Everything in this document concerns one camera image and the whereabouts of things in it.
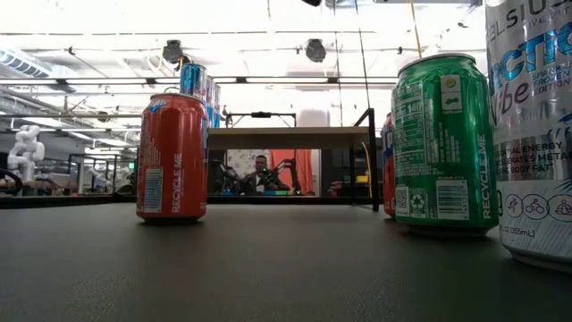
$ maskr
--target red soda can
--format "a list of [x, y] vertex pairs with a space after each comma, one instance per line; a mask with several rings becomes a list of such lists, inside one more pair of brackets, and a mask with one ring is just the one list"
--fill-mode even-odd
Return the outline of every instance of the red soda can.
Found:
[[143, 111], [137, 216], [198, 219], [206, 212], [208, 118], [194, 97], [165, 93]]
[[383, 210], [395, 216], [395, 165], [393, 164], [393, 137], [391, 113], [387, 114], [382, 127], [383, 141]]

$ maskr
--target man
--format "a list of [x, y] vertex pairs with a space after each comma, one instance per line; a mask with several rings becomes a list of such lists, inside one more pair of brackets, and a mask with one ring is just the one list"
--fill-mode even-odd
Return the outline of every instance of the man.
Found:
[[277, 190], [289, 190], [290, 187], [282, 183], [280, 180], [278, 182], [265, 182], [264, 170], [268, 167], [268, 161], [265, 156], [258, 156], [255, 159], [254, 168], [255, 172], [252, 174], [247, 174], [244, 180], [250, 185], [252, 191], [264, 192], [264, 191], [277, 191]]

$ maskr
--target dark table surface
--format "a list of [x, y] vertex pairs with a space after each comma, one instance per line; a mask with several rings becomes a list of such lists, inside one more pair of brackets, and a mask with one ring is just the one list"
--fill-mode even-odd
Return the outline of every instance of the dark table surface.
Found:
[[346, 206], [0, 210], [0, 321], [570, 321], [572, 276]]

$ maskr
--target celsius can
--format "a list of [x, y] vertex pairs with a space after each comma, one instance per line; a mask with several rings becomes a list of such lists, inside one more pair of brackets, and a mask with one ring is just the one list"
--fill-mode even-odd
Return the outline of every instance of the celsius can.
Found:
[[572, 272], [572, 3], [487, 1], [500, 241]]
[[383, 210], [395, 217], [395, 165], [393, 163], [393, 138], [391, 137], [391, 113], [382, 127], [383, 143]]
[[486, 90], [469, 55], [400, 70], [391, 106], [395, 213], [411, 232], [484, 236], [498, 224]]
[[187, 63], [181, 68], [181, 94], [200, 99], [206, 104], [206, 68], [199, 64]]
[[214, 119], [212, 121], [211, 127], [219, 128], [221, 127], [221, 87], [219, 85], [214, 85]]
[[214, 107], [214, 97], [215, 97], [215, 84], [213, 83], [213, 78], [206, 76], [206, 114], [208, 115], [208, 126], [213, 126], [213, 120], [215, 119], [215, 107]]
[[143, 111], [137, 216], [198, 219], [206, 211], [207, 118], [201, 101], [157, 94]]

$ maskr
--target blue can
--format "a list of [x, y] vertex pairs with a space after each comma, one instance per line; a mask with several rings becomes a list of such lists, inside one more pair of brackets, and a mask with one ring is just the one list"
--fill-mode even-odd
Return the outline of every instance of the blue can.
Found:
[[213, 78], [206, 76], [206, 113], [208, 114], [208, 127], [213, 127], [213, 120], [215, 119], [215, 107], [213, 106], [213, 94], [215, 93], [215, 84]]
[[181, 94], [200, 99], [206, 104], [206, 68], [199, 64], [184, 64], [181, 68]]
[[214, 120], [212, 122], [212, 127], [221, 127], [221, 87], [216, 84], [214, 85], [213, 109]]

